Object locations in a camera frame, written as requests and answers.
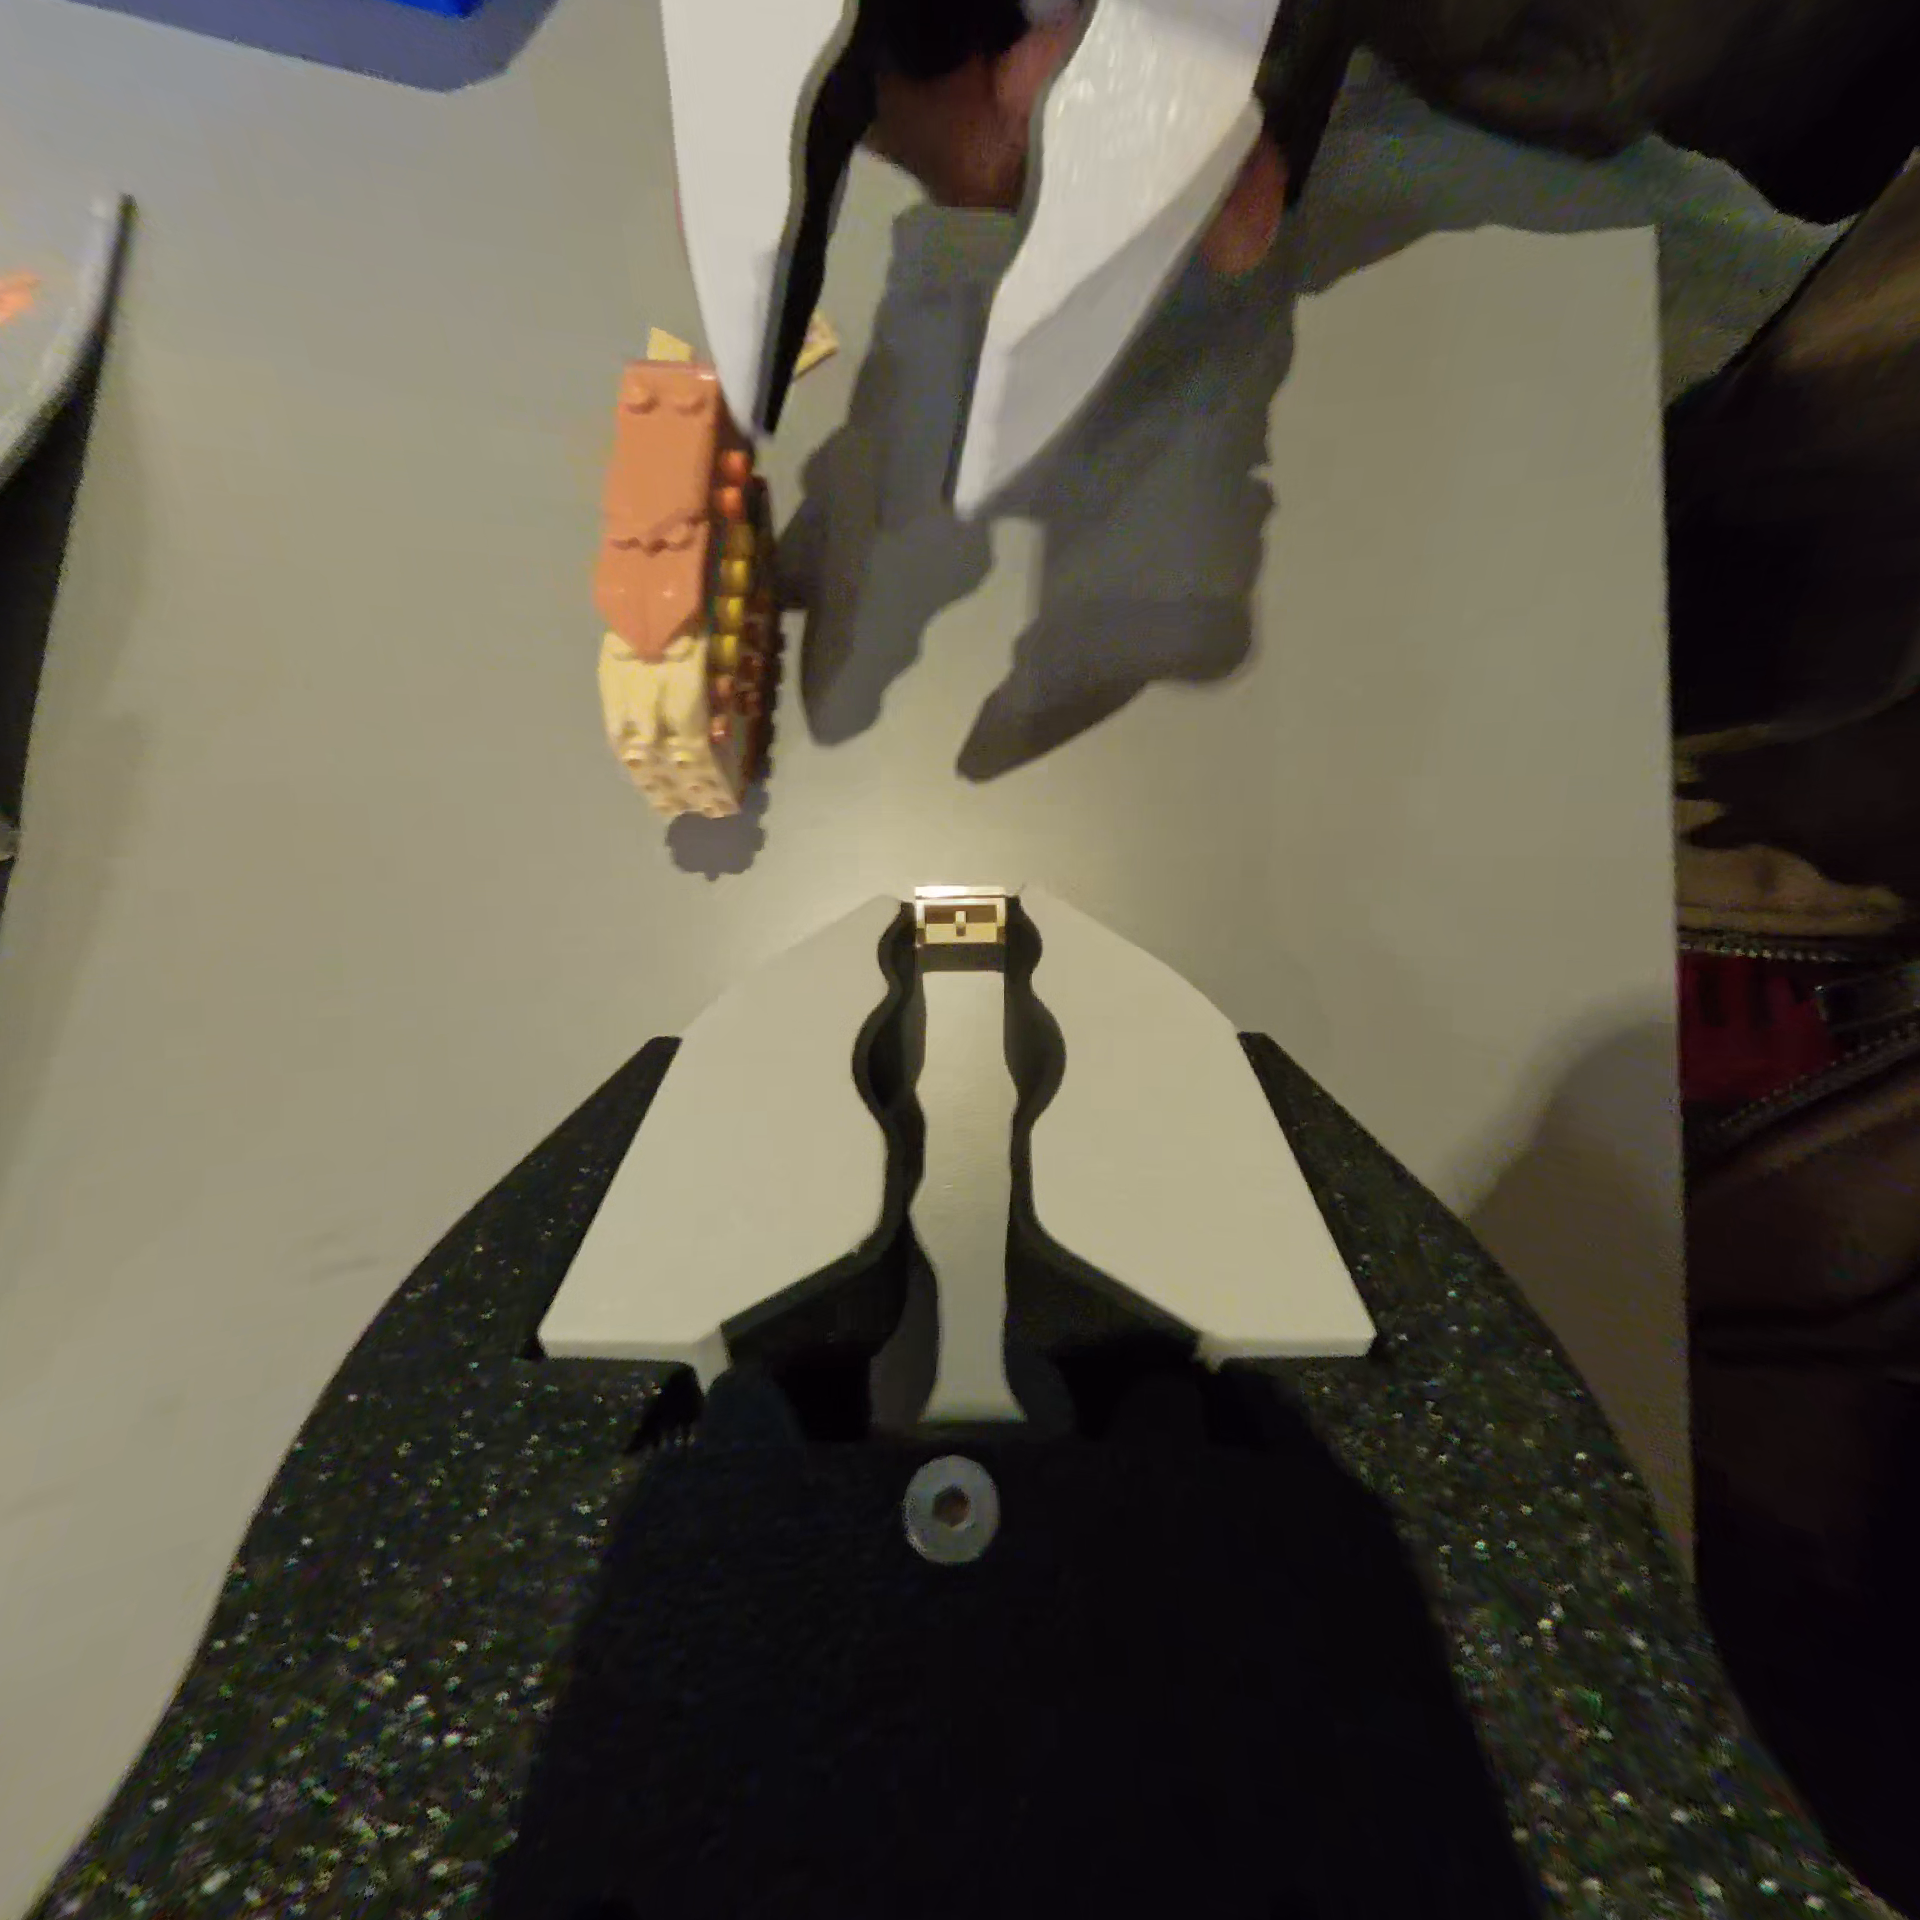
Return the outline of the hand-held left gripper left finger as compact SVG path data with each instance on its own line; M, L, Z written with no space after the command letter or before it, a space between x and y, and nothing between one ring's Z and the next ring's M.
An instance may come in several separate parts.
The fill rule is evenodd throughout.
M542 1356L731 1362L756 1315L875 1235L888 1146L855 1052L902 908L850 908L691 1021L544 1309Z

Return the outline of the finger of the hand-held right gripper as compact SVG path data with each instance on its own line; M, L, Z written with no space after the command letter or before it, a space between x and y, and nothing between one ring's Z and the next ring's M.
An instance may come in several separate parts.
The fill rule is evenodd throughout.
M1263 134L1278 2L1100 2L1048 85L1018 248L977 352L951 508L990 508L1074 426Z
M682 236L736 422L778 431L859 124L850 2L660 2Z

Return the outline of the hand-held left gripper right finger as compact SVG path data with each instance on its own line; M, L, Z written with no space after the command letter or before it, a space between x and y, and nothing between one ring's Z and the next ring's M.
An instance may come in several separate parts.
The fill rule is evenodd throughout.
M1232 1019L1081 908L1008 927L1016 1199L1038 1259L1208 1364L1362 1358L1377 1322Z

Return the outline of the orange and tan brick model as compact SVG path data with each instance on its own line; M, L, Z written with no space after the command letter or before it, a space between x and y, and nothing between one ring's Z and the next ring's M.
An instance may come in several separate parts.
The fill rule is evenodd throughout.
M592 602L626 776L668 823L739 816L775 743L778 527L718 373L664 334L619 373Z

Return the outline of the person's right forearm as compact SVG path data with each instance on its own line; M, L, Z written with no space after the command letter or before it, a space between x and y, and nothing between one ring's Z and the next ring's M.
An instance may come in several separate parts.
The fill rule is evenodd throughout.
M1808 224L1916 150L1916 2L1300 2L1256 83L1294 192L1355 53L1497 136L1587 159L1659 136Z

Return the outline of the grey desk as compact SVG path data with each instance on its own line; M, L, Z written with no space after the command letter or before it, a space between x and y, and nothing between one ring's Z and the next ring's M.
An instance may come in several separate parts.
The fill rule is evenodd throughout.
M4 197L137 232L4 917L4 1915L177 1687L372 1309L634 1048L854 902L1038 879L1480 1214L1692 1534L1648 163L1344 134L1256 648L956 772L1026 621L1228 554L1228 451L870 612L878 719L678 866L586 610L614 378L692 330L649 5L418 92L4 5Z

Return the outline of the person's right hand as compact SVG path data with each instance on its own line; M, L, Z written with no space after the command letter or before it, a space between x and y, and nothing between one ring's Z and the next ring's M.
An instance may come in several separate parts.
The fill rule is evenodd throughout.
M1008 53L967 59L938 80L882 70L870 148L945 207L1019 211L1028 132L1079 34L1079 15L1067 12L1028 28ZM1202 237L1211 270L1240 277L1264 260L1280 232L1287 183L1284 158L1263 134Z

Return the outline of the small tan brick plate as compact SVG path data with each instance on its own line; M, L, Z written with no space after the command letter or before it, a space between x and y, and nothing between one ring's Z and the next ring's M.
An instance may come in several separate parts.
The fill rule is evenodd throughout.
M827 319L825 311L817 308L802 334L793 375L804 378L808 373L817 370L818 366L838 356L839 346L839 336L832 322ZM692 343L660 327L649 327L641 358L649 364L672 366L692 366L704 360L702 352Z

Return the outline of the blue box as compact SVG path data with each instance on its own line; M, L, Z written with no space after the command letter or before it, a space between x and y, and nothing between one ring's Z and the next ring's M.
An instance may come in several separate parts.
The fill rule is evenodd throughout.
M88 2L206 40L420 92L504 76L555 2Z

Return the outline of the grey tray at left edge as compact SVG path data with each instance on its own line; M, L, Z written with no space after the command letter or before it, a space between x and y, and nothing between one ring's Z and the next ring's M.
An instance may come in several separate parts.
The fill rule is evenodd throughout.
M104 343L137 204L88 186L4 186L2 487L35 455Z

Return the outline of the person's dark clothing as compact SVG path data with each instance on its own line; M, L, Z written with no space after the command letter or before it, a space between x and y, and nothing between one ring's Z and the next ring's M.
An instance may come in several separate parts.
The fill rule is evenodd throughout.
M1667 426L1698 1567L1916 1915L1916 163Z

